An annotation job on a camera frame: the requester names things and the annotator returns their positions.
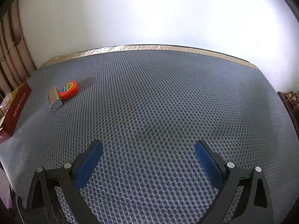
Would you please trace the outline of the gold shiny box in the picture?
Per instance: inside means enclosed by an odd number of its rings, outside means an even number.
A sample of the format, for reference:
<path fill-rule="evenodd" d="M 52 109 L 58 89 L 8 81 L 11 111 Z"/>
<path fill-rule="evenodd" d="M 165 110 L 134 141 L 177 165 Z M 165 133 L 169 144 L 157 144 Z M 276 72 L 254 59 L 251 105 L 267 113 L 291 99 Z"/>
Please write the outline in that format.
<path fill-rule="evenodd" d="M 50 108 L 54 111 L 63 106 L 63 100 L 61 99 L 59 92 L 55 86 L 48 91 L 48 99 Z"/>

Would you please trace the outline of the beige patterned curtain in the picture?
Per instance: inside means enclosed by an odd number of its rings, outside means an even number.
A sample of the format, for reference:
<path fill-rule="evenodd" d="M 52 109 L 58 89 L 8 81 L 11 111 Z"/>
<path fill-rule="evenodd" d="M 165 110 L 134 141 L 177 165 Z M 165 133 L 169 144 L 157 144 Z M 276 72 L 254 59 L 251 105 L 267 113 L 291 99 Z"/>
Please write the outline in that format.
<path fill-rule="evenodd" d="M 36 71 L 21 28 L 19 0 L 13 1 L 1 20 L 0 50 L 1 93 L 6 95 Z"/>

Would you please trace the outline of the beige tablecloth edge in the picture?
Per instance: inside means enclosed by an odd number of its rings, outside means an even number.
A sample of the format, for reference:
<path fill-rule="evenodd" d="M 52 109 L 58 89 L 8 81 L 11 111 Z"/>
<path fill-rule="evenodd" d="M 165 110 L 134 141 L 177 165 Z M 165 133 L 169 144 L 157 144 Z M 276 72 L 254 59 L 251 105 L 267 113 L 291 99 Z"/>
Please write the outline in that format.
<path fill-rule="evenodd" d="M 68 55 L 61 55 L 57 57 L 53 57 L 44 64 L 40 66 L 40 68 L 54 65 L 60 62 L 64 62 L 71 59 L 77 59 L 92 55 L 99 55 L 99 54 L 105 54 L 105 53 L 112 53 L 112 52 L 125 52 L 125 51 L 175 51 L 175 52 L 185 52 L 185 53 L 192 53 L 192 54 L 198 54 L 198 55 L 205 55 L 210 57 L 215 57 L 223 60 L 227 60 L 230 62 L 234 62 L 243 66 L 247 66 L 253 69 L 258 69 L 254 64 L 249 63 L 246 60 L 233 57 L 230 55 L 226 55 L 219 52 L 214 52 L 210 50 L 204 50 L 199 48 L 191 48 L 191 47 L 185 47 L 185 46 L 171 46 L 171 45 L 123 45 L 123 46 L 109 46 L 109 47 L 103 47 L 98 49 L 92 49 L 84 52 L 78 52 L 78 53 L 71 53 Z"/>

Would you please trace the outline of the grey honeycomb mat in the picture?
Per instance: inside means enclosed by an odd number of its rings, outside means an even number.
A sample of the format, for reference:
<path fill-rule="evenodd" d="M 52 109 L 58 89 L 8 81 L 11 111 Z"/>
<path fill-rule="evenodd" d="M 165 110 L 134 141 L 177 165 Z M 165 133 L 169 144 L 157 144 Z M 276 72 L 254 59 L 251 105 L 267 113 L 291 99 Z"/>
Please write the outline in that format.
<path fill-rule="evenodd" d="M 54 111 L 48 91 L 79 92 Z M 217 190 L 194 146 L 236 166 L 260 166 L 281 223 L 298 198 L 298 137 L 286 107 L 257 69 L 175 51 L 125 51 L 36 71 L 1 163 L 27 200 L 35 169 L 74 161 L 94 141 L 103 156 L 80 190 L 101 223 L 196 223 Z"/>

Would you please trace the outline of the clear plastic box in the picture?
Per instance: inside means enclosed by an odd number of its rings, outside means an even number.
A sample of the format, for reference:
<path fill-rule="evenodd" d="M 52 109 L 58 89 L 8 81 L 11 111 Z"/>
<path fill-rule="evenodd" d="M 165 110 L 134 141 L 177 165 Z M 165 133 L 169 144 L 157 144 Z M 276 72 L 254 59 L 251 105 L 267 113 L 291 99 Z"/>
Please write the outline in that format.
<path fill-rule="evenodd" d="M 1 112 L 6 115 L 13 101 L 12 94 L 7 93 L 0 105 Z"/>

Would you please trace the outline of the orange eraser with stripes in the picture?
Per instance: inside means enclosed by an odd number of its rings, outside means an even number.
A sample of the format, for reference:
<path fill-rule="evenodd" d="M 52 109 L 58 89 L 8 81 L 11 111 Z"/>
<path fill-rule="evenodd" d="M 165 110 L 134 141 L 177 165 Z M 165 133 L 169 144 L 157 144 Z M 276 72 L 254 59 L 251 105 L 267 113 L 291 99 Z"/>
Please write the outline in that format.
<path fill-rule="evenodd" d="M 63 101 L 66 101 L 79 92 L 78 84 L 75 80 L 68 82 L 60 91 L 59 96 Z"/>

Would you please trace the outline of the gold red-rimmed tray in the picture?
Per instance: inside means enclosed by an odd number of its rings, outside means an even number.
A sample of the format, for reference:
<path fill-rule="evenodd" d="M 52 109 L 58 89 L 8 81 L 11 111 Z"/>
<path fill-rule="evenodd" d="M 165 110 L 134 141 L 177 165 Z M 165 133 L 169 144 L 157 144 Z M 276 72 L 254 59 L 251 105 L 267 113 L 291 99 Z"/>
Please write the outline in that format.
<path fill-rule="evenodd" d="M 13 99 L 8 113 L 1 119 L 1 143 L 8 140 L 14 134 L 18 119 L 30 94 L 31 88 L 25 82 Z"/>

